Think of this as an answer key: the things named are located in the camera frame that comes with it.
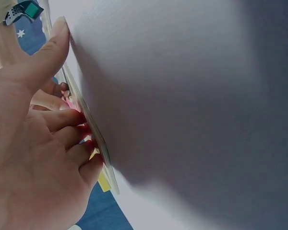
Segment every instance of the skin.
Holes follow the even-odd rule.
[[[35,93],[63,65],[69,31],[63,19],[26,62],[0,69],[0,230],[66,230],[84,214],[102,169],[79,112],[30,109]]]
[[[22,50],[19,45],[15,27],[0,24],[0,69],[16,63],[25,62],[30,56]],[[61,100],[64,92],[69,87],[66,83],[56,84],[49,79],[40,90],[32,97],[31,104],[36,105],[35,109],[60,110],[69,108]]]

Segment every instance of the blue fabric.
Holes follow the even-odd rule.
[[[46,42],[39,19],[31,24],[26,18],[21,18],[15,27],[16,32],[24,30],[25,35],[18,40],[23,50],[30,55]],[[78,225],[82,230],[132,230],[112,194],[103,193],[98,183],[93,188],[87,210]]]

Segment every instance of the star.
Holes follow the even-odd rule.
[[[18,35],[18,37],[23,37],[25,35],[24,30],[19,30],[17,35]]]

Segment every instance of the yellow sticky note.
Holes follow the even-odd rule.
[[[99,149],[94,149],[93,154],[91,155],[90,159],[95,155],[95,154],[99,154]],[[104,174],[103,171],[101,171],[99,178],[98,178],[98,183],[102,189],[102,191],[105,193],[107,191],[109,191],[111,189],[111,186],[109,184],[109,182],[106,179],[106,176]]]

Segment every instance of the white board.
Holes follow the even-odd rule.
[[[288,3],[50,2],[135,230],[288,229]]]

